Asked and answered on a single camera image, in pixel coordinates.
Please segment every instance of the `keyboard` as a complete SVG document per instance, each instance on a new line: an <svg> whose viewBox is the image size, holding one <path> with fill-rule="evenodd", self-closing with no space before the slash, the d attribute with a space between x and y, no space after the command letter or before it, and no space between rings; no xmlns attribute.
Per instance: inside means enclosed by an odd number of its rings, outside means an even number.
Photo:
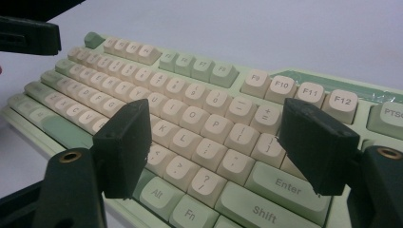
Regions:
<svg viewBox="0 0 403 228"><path fill-rule="evenodd" d="M317 195L278 144L285 98L351 127L360 150L403 151L403 90L268 72L95 32L10 97L2 115L53 156L90 148L119 108L147 99L147 165L133 199L106 199L135 227L348 227L349 189Z"/></svg>

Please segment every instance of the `brass insert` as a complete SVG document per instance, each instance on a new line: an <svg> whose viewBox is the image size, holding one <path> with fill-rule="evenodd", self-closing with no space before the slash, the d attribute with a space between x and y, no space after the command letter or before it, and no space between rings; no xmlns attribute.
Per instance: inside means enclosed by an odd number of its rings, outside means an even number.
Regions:
<svg viewBox="0 0 403 228"><path fill-rule="evenodd" d="M388 159L401 160L403 158L400 152L391 148L379 147L377 148L377 152Z"/></svg>
<svg viewBox="0 0 403 228"><path fill-rule="evenodd" d="M71 151L71 152L64 154L62 157L60 157L59 162L61 162L61 163L74 162L74 161L80 159L81 156L82 156L82 154L80 152Z"/></svg>

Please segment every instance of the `mechanical keyboard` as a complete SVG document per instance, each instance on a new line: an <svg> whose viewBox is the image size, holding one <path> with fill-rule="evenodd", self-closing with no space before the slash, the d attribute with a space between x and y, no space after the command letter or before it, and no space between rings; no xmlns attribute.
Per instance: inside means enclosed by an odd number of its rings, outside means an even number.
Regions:
<svg viewBox="0 0 403 228"><path fill-rule="evenodd" d="M2 115L49 156L92 146L125 103L149 101L153 143L133 199L106 199L136 227L346 227L346 195L317 195L277 142L295 97L403 151L403 90L268 72L90 32L8 99Z"/></svg>

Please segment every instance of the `enter key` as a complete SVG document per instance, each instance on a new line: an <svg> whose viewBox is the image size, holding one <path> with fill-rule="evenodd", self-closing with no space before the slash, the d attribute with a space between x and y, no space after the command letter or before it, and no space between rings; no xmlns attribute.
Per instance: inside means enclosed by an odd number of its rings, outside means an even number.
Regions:
<svg viewBox="0 0 403 228"><path fill-rule="evenodd" d="M331 197L317 195L311 184L263 162L256 162L245 187L323 226Z"/></svg>

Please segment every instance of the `white surface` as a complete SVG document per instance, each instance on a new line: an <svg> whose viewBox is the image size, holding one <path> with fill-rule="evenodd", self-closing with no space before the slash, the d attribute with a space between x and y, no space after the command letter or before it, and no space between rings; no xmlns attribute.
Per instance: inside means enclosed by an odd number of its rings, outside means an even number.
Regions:
<svg viewBox="0 0 403 228"><path fill-rule="evenodd" d="M398 0L86 0L51 20L62 36L58 56L0 53L0 106L83 45L89 31L268 71L297 67L402 89L402 7ZM0 117L0 198L43 178L46 160L37 150Z"/></svg>

